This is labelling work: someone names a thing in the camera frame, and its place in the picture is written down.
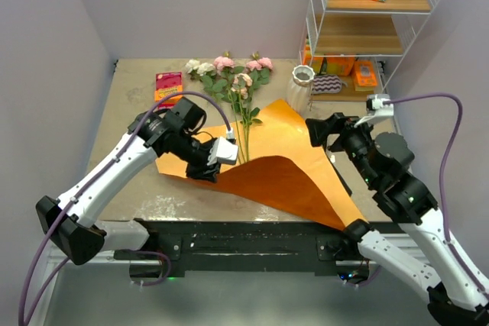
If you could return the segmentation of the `orange paper flower wrap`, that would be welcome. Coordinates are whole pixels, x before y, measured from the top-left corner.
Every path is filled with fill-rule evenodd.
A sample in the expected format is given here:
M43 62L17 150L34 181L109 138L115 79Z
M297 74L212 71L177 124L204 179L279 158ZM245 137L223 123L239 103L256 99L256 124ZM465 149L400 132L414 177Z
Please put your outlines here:
M250 161L224 165L217 183L186 178L186 164L173 156L157 159L157 171L189 194L186 215L204 221L252 221L247 199L302 219L342 230L364 216L347 193L322 148L312 147L304 119L284 100L263 108L251 127Z

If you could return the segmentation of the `black ribbon with gold text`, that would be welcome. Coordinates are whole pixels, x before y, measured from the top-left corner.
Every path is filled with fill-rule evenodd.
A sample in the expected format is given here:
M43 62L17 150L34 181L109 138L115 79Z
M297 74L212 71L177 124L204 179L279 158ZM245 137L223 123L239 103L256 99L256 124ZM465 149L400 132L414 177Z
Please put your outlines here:
M325 147L325 154L328 157L329 162L332 164L332 168L334 169L334 171L335 171L335 173L336 173L336 175L337 175L340 183L342 184L343 189L347 192L348 196L351 197L352 190L351 190L351 188L349 187L349 185L347 184L347 182L345 181L345 179L343 178L343 176L341 175L341 173L339 172L339 170L337 168L335 154L332 153L328 149L328 147Z

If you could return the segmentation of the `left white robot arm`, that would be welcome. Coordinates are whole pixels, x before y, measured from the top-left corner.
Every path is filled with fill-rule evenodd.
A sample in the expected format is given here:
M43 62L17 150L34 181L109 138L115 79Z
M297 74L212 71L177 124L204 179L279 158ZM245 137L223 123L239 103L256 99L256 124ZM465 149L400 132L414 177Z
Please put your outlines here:
M187 164L195 179L214 182L220 165L211 158L218 143L200 143L194 134L206 111L186 97L171 109L140 113L116 147L84 179L53 199L35 205L44 234L76 265L83 265L108 243L108 231L96 222L106 205L143 168L165 153Z

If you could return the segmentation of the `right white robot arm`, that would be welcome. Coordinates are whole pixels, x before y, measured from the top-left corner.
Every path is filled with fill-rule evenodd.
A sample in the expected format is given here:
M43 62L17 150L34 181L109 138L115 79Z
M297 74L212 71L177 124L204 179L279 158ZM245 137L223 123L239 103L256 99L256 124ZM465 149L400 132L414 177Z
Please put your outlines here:
M426 303L440 325L486 325L488 279L445 225L427 186L410 173L415 155L405 139L391 132L372 137L372 126L342 113L325 120L308 118L306 126L312 146L347 154L378 208L416 243L427 261L412 257L361 219L343 230L342 254L351 260L373 260L397 277Z

